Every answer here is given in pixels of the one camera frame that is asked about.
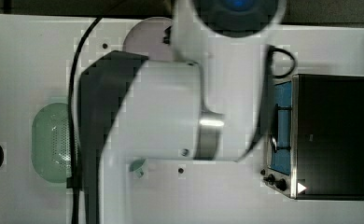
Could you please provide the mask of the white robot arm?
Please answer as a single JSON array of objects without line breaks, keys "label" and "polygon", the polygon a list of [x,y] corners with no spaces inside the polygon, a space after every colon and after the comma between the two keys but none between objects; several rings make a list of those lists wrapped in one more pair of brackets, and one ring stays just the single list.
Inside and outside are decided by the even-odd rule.
[{"label": "white robot arm", "polygon": [[85,224],[133,224],[149,159],[239,161],[271,126],[272,37],[287,0],[175,0],[162,62],[114,50],[79,77]]}]

